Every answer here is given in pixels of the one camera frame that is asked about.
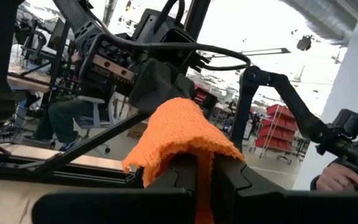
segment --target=red shelving rack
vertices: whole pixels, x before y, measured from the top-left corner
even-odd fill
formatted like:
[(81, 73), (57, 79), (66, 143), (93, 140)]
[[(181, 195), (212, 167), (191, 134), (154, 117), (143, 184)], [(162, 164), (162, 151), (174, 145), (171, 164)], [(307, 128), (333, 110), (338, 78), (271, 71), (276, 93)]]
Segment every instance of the red shelving rack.
[(270, 119), (262, 121), (255, 141), (255, 146), (263, 149), (260, 157), (266, 150), (291, 152), (294, 134), (298, 129), (295, 117), (287, 107), (281, 105), (273, 105), (266, 110)]

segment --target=orange cloth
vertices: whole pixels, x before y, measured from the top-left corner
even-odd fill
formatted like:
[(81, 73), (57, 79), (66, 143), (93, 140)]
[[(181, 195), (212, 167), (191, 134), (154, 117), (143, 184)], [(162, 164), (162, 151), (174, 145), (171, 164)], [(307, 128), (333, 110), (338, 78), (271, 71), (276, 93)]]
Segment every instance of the orange cloth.
[(244, 157), (218, 128), (204, 118), (199, 106), (191, 100), (175, 98), (159, 106), (122, 166), (126, 172), (129, 172), (130, 165), (144, 167), (146, 187), (179, 153), (194, 154), (198, 158), (196, 223), (213, 223), (209, 196), (214, 153), (242, 161)]

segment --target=gray office chair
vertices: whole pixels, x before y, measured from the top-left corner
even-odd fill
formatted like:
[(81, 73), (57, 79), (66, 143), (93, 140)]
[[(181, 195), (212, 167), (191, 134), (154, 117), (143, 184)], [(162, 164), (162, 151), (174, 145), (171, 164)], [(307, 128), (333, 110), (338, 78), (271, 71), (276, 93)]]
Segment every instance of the gray office chair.
[[(82, 136), (82, 140), (87, 140), (90, 137), (90, 131), (93, 128), (110, 128), (114, 126), (114, 114), (116, 113), (116, 106), (114, 106), (114, 97), (112, 96), (108, 103), (108, 115), (103, 116), (103, 114), (99, 111), (99, 104), (104, 103), (104, 100), (99, 98), (93, 98), (89, 96), (78, 96), (78, 99), (83, 101), (88, 101), (93, 104), (93, 117), (80, 116), (75, 118), (75, 122), (77, 125), (86, 130), (85, 136)], [(106, 146), (105, 153), (110, 152), (110, 147), (107, 144), (102, 144), (102, 146)]]

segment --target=wooden work surface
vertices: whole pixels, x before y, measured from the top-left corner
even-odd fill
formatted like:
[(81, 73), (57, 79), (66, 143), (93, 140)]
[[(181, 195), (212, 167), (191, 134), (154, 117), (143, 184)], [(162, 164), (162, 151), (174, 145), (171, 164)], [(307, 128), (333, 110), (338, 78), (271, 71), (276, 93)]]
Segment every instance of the wooden work surface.
[[(57, 153), (57, 151), (30, 146), (10, 144), (2, 144), (1, 146), (11, 151), (15, 156), (45, 159)], [(74, 163), (121, 169), (120, 161), (90, 156), (81, 156)], [(38, 198), (50, 192), (78, 188), (0, 180), (0, 224), (32, 224), (31, 210)]]
[[(26, 72), (26, 71), (28, 71), (28, 69), (20, 67), (18, 65), (10, 65), (9, 66), (9, 72), (20, 74), (20, 73)], [(50, 82), (50, 76), (39, 73), (39, 72), (32, 72), (32, 73), (26, 75), (25, 77), (33, 78), (35, 80), (42, 81), (42, 82), (47, 82), (47, 83)], [(7, 82), (10, 86), (16, 86), (16, 87), (19, 87), (19, 88), (22, 88), (25, 90), (40, 91), (42, 93), (47, 93), (50, 91), (49, 85), (43, 85), (43, 84), (39, 84), (36, 82), (23, 80), (21, 78), (12, 77), (9, 75), (7, 76)]]

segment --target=workshop equipment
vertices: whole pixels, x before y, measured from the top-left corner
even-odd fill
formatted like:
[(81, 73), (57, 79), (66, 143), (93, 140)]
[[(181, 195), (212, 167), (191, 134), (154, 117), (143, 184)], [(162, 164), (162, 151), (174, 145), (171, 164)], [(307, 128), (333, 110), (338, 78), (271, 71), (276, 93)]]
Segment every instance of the workshop equipment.
[[(14, 111), (6, 73), (14, 19), (21, 2), (0, 0), (0, 125)], [(178, 97), (193, 99), (194, 83), (183, 75), (188, 67), (196, 70), (246, 68), (240, 79), (241, 95), (231, 134), (231, 141), (238, 149), (241, 150), (248, 120), (248, 116), (243, 115), (249, 113), (256, 90), (260, 85), (273, 86), (294, 114), (302, 135), (319, 144), (318, 152), (329, 151), (358, 172), (358, 144), (352, 142), (358, 135), (358, 114), (343, 110), (333, 126), (327, 126), (310, 113), (285, 75), (250, 67), (249, 58), (231, 50), (197, 44), (195, 37), (201, 30), (204, 12), (208, 10), (201, 6), (207, 6), (209, 1), (193, 1), (192, 5), (199, 8), (189, 13), (187, 21), (193, 22), (191, 26), (180, 23), (184, 0), (179, 1), (176, 18), (168, 16), (176, 3), (174, 0), (169, 0), (161, 12), (146, 10), (134, 35), (128, 38), (111, 34), (90, 11), (92, 7), (86, 0), (54, 0), (54, 3), (73, 29), (78, 50), (86, 56), (80, 79), (85, 85), (102, 91), (111, 91), (114, 83), (116, 91), (127, 96), (139, 113), (45, 161), (0, 153), (0, 179), (98, 188), (45, 195), (32, 211), (34, 224), (135, 223), (139, 218), (154, 223), (194, 223), (194, 201), (202, 194), (196, 187), (198, 163), (195, 156), (176, 155), (146, 189), (142, 188), (143, 167), (135, 174), (123, 174), (118, 170), (70, 163), (148, 118), (166, 101)], [(207, 65), (209, 61), (200, 56), (198, 50), (225, 54), (245, 64), (213, 67)], [(258, 204), (263, 205), (263, 209), (255, 206)], [(288, 220), (281, 215), (283, 212), (292, 211), (292, 218), (298, 220), (304, 218), (305, 207), (312, 208), (308, 211), (311, 212), (309, 221), (313, 223), (358, 223), (358, 206), (354, 205), (358, 205), (358, 193), (289, 192), (261, 177), (240, 159), (222, 155), (214, 158), (211, 209), (216, 223), (286, 223)], [(266, 216), (266, 210), (276, 214)]]

